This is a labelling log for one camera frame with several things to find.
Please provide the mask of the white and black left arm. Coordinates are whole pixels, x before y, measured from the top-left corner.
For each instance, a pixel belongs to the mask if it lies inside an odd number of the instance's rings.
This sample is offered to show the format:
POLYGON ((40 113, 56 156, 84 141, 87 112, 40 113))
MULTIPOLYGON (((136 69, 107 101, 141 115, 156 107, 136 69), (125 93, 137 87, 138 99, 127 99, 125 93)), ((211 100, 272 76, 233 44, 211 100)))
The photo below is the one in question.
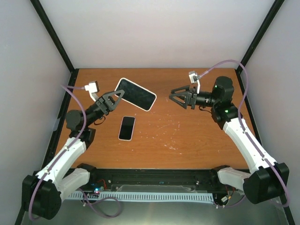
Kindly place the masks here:
POLYGON ((71 131, 66 143, 43 169, 26 176, 22 182, 22 208, 31 221, 54 218, 73 192, 83 185, 89 189, 97 185, 95 167, 91 165, 82 164, 71 174, 67 172, 94 140, 96 131, 89 126, 114 111, 124 93, 124 90, 107 92, 88 109, 66 114, 67 128, 71 131))

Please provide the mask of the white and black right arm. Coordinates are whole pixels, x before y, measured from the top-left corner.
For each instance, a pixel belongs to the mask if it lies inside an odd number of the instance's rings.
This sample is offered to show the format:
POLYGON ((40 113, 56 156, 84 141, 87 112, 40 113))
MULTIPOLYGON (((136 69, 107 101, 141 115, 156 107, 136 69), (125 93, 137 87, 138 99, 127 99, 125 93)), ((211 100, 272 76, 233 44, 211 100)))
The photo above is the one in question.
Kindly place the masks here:
POLYGON ((234 86, 231 78, 219 76, 211 92, 189 85, 171 90, 169 99, 184 109, 209 107, 211 116, 236 145, 245 159, 249 172, 227 165, 215 168, 219 183, 234 187, 253 204, 285 194, 289 168, 271 157, 247 127, 238 108, 232 103, 234 86))

